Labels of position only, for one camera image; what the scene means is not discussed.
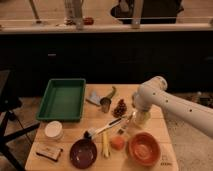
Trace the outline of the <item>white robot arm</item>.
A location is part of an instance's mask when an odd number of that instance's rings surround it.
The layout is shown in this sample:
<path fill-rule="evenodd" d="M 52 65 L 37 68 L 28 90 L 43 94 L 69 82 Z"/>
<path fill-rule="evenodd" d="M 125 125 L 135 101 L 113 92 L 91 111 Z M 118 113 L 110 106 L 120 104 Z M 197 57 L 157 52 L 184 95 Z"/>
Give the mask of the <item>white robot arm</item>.
<path fill-rule="evenodd" d="M 149 112 L 151 106 L 156 105 L 213 138 L 213 109 L 171 95 L 166 92 L 167 87 L 167 81 L 162 76 L 140 84 L 133 94 L 138 115 Z"/>

